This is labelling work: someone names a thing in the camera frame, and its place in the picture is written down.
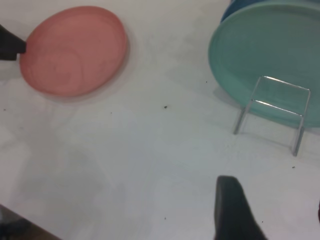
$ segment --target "teal plate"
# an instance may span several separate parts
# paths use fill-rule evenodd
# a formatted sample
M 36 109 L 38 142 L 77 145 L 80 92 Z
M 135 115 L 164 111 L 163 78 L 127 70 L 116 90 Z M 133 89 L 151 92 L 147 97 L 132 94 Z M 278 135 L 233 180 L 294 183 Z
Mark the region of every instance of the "teal plate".
M 209 64 L 220 86 L 242 106 L 260 76 L 311 91 L 305 127 L 320 126 L 320 7 L 306 2 L 266 1 L 226 18 L 209 45 Z M 255 99 L 303 113 L 308 92 L 272 81 L 261 82 Z M 264 118 L 298 126 L 300 119 L 254 103 Z

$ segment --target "white table surface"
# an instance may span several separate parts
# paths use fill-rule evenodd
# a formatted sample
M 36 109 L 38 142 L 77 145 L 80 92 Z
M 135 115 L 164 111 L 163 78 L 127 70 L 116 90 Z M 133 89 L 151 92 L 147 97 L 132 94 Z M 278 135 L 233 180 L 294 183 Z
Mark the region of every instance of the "white table surface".
M 232 175 L 270 240 L 318 240 L 319 131 L 298 157 L 292 128 L 249 115 L 232 135 L 239 107 L 207 60 L 228 4 L 2 0 L 0 24 L 23 39 L 60 10 L 109 9 L 130 53 L 113 82 L 71 99 L 0 62 L 0 203 L 65 240 L 212 240 L 216 178 Z

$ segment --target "pink plate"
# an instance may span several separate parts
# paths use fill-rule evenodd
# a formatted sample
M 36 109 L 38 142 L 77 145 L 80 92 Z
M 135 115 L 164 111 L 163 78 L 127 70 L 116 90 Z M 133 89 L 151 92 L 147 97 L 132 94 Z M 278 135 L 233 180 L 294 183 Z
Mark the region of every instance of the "pink plate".
M 112 12 L 95 6 L 61 11 L 28 37 L 20 57 L 25 81 L 38 91 L 78 96 L 100 87 L 122 65 L 127 37 Z

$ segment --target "plate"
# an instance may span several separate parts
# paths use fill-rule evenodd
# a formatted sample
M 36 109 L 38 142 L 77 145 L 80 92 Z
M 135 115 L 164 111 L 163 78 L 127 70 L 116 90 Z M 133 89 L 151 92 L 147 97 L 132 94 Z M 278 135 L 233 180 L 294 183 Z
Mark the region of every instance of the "plate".
M 305 127 L 320 126 L 320 8 L 313 3 L 260 2 L 226 18 L 211 39 L 208 56 L 220 86 L 242 106 L 260 76 L 311 91 Z M 255 99 L 303 113 L 308 93 L 264 82 Z M 300 118 L 254 103 L 251 111 L 296 127 Z
M 28 37 L 20 70 L 34 89 L 79 96 L 108 82 L 122 65 L 127 37 L 112 12 L 95 6 L 61 11 Z

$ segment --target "plate stand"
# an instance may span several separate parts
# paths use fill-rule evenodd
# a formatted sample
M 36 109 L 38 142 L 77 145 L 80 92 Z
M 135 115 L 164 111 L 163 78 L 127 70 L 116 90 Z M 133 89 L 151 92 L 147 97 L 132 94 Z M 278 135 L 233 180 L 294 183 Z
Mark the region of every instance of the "plate stand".
M 297 112 L 293 112 L 293 111 L 289 111 L 287 109 L 272 105 L 272 104 L 270 104 L 268 102 L 264 102 L 264 101 L 260 101 L 258 99 L 255 99 L 255 94 L 256 94 L 256 91 L 257 91 L 257 89 L 259 87 L 259 83 L 261 82 L 261 79 L 266 79 L 266 80 L 270 80 L 270 81 L 277 81 L 277 82 L 279 82 L 281 84 L 287 85 L 288 87 L 301 89 L 302 91 L 307 91 L 308 92 L 308 97 L 306 99 L 306 103 L 305 103 L 303 114 L 300 114 L 300 113 L 297 113 Z M 252 94 L 251 94 L 250 101 L 241 110 L 241 113 L 240 113 L 240 116 L 239 116 L 239 118 L 237 120 L 237 123 L 236 123 L 236 126 L 235 126 L 233 134 L 237 135 L 239 133 L 240 127 L 241 127 L 241 125 L 242 125 L 247 113 L 249 112 L 250 107 L 251 107 L 253 102 L 261 104 L 261 105 L 264 105 L 264 106 L 267 106 L 267 107 L 270 107 L 270 108 L 278 109 L 278 110 L 287 112 L 287 113 L 292 114 L 292 115 L 299 116 L 301 118 L 301 120 L 300 120 L 300 123 L 299 123 L 298 132 L 297 132 L 297 135 L 296 135 L 296 138 L 295 138 L 295 141 L 294 141 L 293 150 L 292 150 L 292 154 L 296 157 L 298 155 L 300 143 L 301 143 L 304 131 L 305 131 L 304 121 L 305 121 L 305 116 L 306 116 L 308 105 L 309 105 L 310 95 L 311 95 L 310 89 L 304 88 L 302 86 L 294 85 L 294 84 L 291 84 L 291 83 L 288 83 L 288 82 L 285 82 L 285 81 L 282 81 L 282 80 L 279 80 L 279 79 L 276 79 L 276 78 L 273 78 L 273 77 L 260 76 L 258 78 L 258 80 L 256 81 L 255 87 L 254 87 L 254 89 L 252 91 Z

